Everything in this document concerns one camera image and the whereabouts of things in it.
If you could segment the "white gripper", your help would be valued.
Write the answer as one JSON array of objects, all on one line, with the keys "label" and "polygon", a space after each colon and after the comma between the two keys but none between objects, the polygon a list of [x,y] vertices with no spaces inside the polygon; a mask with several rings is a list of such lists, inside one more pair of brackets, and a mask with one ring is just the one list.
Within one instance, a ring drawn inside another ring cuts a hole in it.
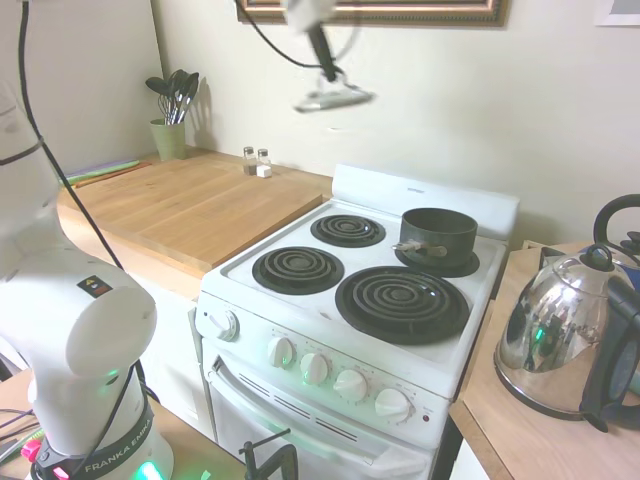
[{"label": "white gripper", "polygon": [[295,32],[307,32],[308,39],[328,82],[335,82],[338,69],[334,64],[322,22],[332,17],[335,0],[286,0],[284,14],[288,26]]}]

